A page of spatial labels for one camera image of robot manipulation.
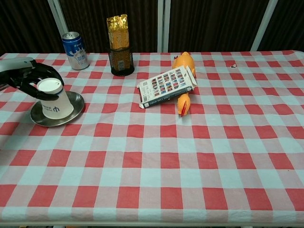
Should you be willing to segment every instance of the gold foil package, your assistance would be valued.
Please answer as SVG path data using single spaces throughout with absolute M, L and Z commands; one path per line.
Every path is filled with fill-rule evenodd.
M 111 49 L 122 49 L 129 47 L 129 31 L 127 15 L 107 18 L 108 33 Z

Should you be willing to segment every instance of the paper cup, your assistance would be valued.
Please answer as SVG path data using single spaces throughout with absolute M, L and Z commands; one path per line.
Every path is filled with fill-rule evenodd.
M 72 113 L 74 107 L 63 89 L 61 81 L 57 78 L 46 78 L 37 84 L 37 89 L 46 94 L 56 94 L 59 98 L 55 101 L 42 101 L 42 113 L 50 119 L 62 119 Z

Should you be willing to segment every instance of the book spine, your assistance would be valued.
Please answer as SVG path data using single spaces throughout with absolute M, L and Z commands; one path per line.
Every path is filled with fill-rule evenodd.
M 191 90 L 192 90 L 192 87 L 191 87 L 191 86 L 188 86 L 188 87 L 186 87 L 186 88 L 177 90 L 177 91 L 175 91 L 175 92 L 173 92 L 173 93 L 170 93 L 170 94 L 167 94 L 167 95 L 165 95 L 165 96 L 161 96 L 161 97 L 156 98 L 156 99 L 154 99 L 154 100 L 148 101 L 148 102 L 144 103 L 143 105 L 144 105 L 145 108 L 150 107 L 150 106 L 153 106 L 153 105 L 157 105 L 157 104 L 159 104 L 159 103 L 161 103 L 161 102 L 170 100 L 171 98 L 174 98 L 174 97 L 176 97 L 176 96 L 178 96 L 178 95 L 185 94 L 185 93 L 187 93 L 187 92 L 189 92 L 189 91 L 191 91 Z

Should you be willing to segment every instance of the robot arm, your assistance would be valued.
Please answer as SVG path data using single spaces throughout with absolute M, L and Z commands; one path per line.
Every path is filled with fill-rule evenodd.
M 0 61 L 0 88 L 10 85 L 39 100 L 54 101 L 58 99 L 57 95 L 46 94 L 31 85 L 48 77 L 57 78 L 64 85 L 60 74 L 53 67 L 37 63 L 30 57 Z

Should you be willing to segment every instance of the can label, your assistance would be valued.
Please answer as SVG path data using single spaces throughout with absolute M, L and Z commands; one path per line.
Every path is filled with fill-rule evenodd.
M 81 70 L 89 66 L 85 46 L 81 37 L 73 40 L 63 39 L 62 42 L 68 61 L 73 69 Z

